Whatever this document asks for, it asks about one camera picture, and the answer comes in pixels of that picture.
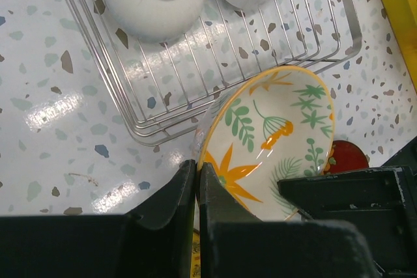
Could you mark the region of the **red floral plate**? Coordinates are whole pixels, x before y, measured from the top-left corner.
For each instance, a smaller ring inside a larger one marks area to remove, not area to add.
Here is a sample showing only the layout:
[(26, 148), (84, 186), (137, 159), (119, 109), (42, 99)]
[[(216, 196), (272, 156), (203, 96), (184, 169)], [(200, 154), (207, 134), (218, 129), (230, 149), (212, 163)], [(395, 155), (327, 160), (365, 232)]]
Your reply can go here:
[(336, 140), (332, 144), (323, 174), (338, 174), (368, 167), (366, 155), (358, 146), (348, 141)]

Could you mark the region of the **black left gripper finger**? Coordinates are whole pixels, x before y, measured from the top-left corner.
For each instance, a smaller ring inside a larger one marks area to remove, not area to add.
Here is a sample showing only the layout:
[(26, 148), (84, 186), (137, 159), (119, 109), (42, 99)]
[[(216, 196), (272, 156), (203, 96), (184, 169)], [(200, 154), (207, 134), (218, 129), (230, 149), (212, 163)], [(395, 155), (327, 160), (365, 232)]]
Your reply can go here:
[(189, 277), (196, 164), (122, 215), (1, 218), (2, 277)]

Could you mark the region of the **metal wire dish rack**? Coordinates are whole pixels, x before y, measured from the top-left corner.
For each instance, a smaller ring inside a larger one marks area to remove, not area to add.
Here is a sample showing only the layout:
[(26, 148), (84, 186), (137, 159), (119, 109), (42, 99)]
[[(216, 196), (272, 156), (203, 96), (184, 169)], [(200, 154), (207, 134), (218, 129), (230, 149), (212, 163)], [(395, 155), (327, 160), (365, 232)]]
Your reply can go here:
[(223, 91), (259, 72), (295, 65), (321, 74), (362, 47), (353, 0), (269, 0), (246, 11), (205, 0), (187, 33), (156, 44), (130, 36), (104, 0), (65, 1), (121, 120), (147, 146), (193, 131)]

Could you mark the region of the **white floral bowl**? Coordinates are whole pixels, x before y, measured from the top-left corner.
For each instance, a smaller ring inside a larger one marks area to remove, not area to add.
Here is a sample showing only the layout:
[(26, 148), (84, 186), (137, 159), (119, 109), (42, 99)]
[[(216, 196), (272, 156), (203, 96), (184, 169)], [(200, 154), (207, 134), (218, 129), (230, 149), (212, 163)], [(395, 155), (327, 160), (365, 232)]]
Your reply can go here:
[(263, 221), (283, 221), (296, 208), (278, 182), (321, 174), (334, 140), (334, 105), (320, 77), (279, 66), (223, 91), (199, 121), (197, 170), (211, 164), (221, 186)]

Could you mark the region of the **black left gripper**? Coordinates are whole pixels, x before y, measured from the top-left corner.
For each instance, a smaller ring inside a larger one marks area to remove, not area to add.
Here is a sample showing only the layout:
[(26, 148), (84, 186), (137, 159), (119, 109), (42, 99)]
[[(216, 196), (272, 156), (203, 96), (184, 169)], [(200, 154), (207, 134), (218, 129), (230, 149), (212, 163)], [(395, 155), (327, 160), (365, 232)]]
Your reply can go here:
[(225, 190), (212, 164), (203, 165), (202, 277), (416, 276), (416, 143), (381, 167), (277, 187), (302, 216), (327, 220), (261, 221)]

